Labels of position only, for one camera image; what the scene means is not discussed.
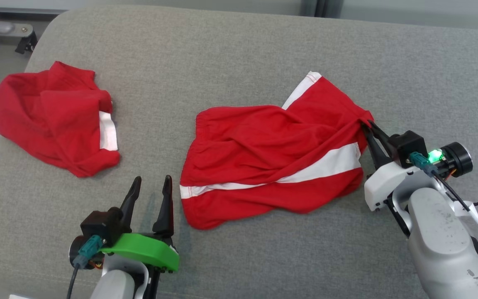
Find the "teal connector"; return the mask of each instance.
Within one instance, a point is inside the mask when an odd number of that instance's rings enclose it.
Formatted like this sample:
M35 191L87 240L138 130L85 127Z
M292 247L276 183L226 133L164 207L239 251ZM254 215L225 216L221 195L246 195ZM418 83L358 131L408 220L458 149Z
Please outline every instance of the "teal connector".
M88 261L102 248L102 239L97 235L91 236L78 250L78 256L73 260L73 266L83 269Z
M438 173L438 168L419 152L411 153L408 159L414 166L423 170L430 178L434 176L434 173Z

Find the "metal bracket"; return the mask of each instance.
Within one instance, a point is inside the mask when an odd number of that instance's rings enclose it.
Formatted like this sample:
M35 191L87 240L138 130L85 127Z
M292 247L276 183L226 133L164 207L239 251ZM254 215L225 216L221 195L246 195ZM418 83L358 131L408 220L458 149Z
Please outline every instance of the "metal bracket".
M32 33L30 24L0 21L0 36L27 37Z
M25 51L32 52L34 51L34 48L36 47L36 44L38 43L38 38L36 38L36 33L32 32L29 34L27 37L23 37L19 44L17 44L17 47L15 51L20 54L24 54Z

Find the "orange wire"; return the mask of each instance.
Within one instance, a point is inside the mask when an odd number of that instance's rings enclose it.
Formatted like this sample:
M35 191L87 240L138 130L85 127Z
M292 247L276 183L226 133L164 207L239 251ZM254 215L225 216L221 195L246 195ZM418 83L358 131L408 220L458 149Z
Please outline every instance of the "orange wire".
M92 265L95 269L99 269L99 270L102 270L102 263L98 263L99 265L95 264L94 262L92 261L89 261L88 262L90 265Z
M457 171L457 168L453 169L453 171L449 173L449 176L447 176L447 178L444 181L447 181L447 179L449 179L451 175L453 175L456 171Z

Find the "gray robot arm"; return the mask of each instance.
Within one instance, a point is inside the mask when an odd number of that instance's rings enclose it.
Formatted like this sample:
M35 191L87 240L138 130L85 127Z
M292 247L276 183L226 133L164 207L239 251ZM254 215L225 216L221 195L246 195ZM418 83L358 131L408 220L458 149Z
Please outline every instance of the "gray robot arm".
M430 299L478 299L478 251L444 196L417 189L408 202L408 249Z
M472 170L469 152L453 142L432 151L432 159L412 131L388 137L372 121L363 130L376 167L364 184L366 204L372 211L387 206L392 212L427 295L478 299L478 242L461 221L478 224L478 213L458 196L451 200L446 191L455 193L444 181Z

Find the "gray couch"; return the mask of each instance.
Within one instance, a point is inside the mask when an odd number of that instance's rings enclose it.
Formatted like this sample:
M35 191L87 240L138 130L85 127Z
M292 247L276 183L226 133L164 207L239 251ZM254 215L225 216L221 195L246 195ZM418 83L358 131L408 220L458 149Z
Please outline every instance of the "gray couch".
M165 175L178 184L197 113L281 105L309 70L389 134L412 129L430 148L463 143L475 169L452 184L478 199L478 30L101 6L57 17L27 72L55 60L95 70L112 94L122 159L80 179L0 138L0 284L15 294L65 297L79 223L120 204L135 176L143 186L132 227L150 231ZM361 163L370 174L368 153ZM159 298L426 298L396 221L370 212L362 188L310 214L273 211L209 231L188 226L178 189L174 202L180 271L161 277ZM74 298L87 298L99 276L78 273Z

